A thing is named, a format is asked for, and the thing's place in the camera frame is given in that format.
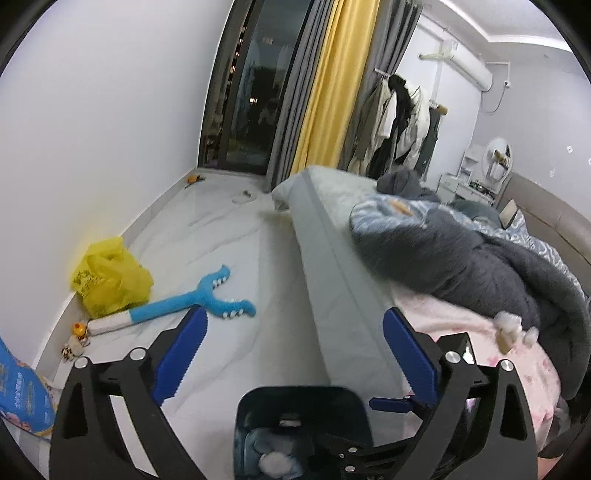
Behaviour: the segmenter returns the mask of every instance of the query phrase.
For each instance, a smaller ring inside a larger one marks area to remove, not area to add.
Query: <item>bed headboard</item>
[[[502,211],[512,199],[523,212],[530,234],[555,247],[587,295],[591,294],[591,222],[517,173],[505,183],[496,209]]]

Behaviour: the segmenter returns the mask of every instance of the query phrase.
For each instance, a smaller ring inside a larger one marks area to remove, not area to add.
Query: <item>air conditioner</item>
[[[419,55],[422,60],[442,60],[472,80],[480,90],[492,87],[492,73],[470,50],[456,40],[446,40],[439,54]]]

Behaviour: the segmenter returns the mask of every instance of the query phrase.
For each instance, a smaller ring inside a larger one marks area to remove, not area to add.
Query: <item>wall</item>
[[[506,138],[516,172],[591,220],[591,85],[578,65],[576,70],[547,60],[512,62],[512,88],[496,114],[479,114],[473,141]],[[506,79],[503,67],[493,73],[493,88],[483,97],[487,111],[498,104]]]
[[[59,0],[0,77],[0,335],[35,357],[89,243],[195,167],[231,0]]]
[[[428,91],[432,100],[449,108],[441,119],[426,185],[436,189],[443,173],[456,174],[470,145],[480,108],[481,91],[447,63],[420,60],[421,53],[437,53],[443,40],[452,38],[437,24],[421,16],[397,73]]]

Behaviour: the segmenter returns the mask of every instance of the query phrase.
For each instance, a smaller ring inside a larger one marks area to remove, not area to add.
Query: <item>floor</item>
[[[253,177],[207,173],[180,192],[140,234],[130,250],[154,277],[152,300],[190,291],[201,277],[226,264],[220,298],[248,299],[255,317],[211,317],[202,346],[177,395],[163,412],[189,455],[209,480],[233,478],[233,431],[243,395],[262,385],[328,384],[320,354],[300,250],[288,214],[273,209]],[[243,190],[257,199],[236,205]],[[123,358],[149,346],[183,313],[92,339],[85,355],[93,362]],[[56,378],[65,382],[72,364]],[[113,398],[134,464],[155,475],[125,405]]]

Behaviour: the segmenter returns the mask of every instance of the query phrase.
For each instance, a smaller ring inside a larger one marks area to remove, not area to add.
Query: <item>pink blanket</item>
[[[392,298],[413,328],[430,335],[435,341],[442,335],[467,332],[478,365],[494,367],[504,358],[515,364],[530,407],[538,448],[541,449],[552,424],[554,406],[560,396],[558,373],[544,349],[537,343],[532,348],[519,343],[508,354],[503,355],[497,345],[496,329],[490,319],[435,297],[416,294],[395,283],[392,283]],[[414,435],[419,424],[420,422],[409,418],[405,435]]]

